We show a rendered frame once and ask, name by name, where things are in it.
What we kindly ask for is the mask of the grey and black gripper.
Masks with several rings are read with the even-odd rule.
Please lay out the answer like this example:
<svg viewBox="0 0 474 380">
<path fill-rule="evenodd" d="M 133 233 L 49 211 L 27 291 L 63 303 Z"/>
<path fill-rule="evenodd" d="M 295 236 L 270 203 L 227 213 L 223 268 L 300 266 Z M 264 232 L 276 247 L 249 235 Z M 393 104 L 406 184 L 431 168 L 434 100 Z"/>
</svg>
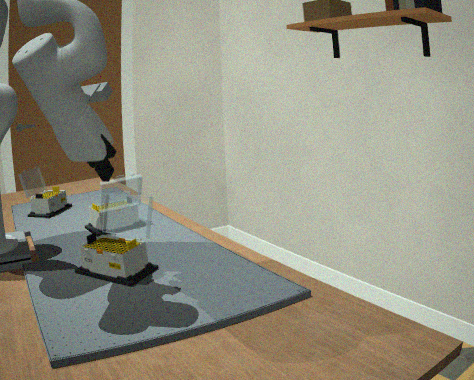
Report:
<svg viewBox="0 0 474 380">
<path fill-rule="evenodd" d="M 114 142 L 110 132 L 90 105 L 86 103 L 79 115 L 70 122 L 52 128 L 71 161 L 95 161 L 87 163 L 95 167 L 103 182 L 109 182 L 114 168 L 107 159 L 113 158 L 116 150 L 112 146 Z"/>
</svg>

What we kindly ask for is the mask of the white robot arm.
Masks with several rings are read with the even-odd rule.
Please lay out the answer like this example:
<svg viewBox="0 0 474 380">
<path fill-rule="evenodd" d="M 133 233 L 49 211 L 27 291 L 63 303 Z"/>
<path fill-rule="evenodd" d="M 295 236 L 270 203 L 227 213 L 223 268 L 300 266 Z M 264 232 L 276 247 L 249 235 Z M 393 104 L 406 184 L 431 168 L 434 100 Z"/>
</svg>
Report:
<svg viewBox="0 0 474 380">
<path fill-rule="evenodd" d="M 107 101 L 112 94 L 108 82 L 82 88 L 79 84 L 99 74 L 107 64 L 104 34 L 96 14 L 78 0 L 17 0 L 17 5 L 20 20 L 28 27 L 71 21 L 74 29 L 74 38 L 67 44 L 61 46 L 51 33 L 45 33 L 26 43 L 12 60 L 50 125 L 70 122 L 88 102 Z M 14 89 L 0 83 L 0 145 L 17 109 Z"/>
</svg>

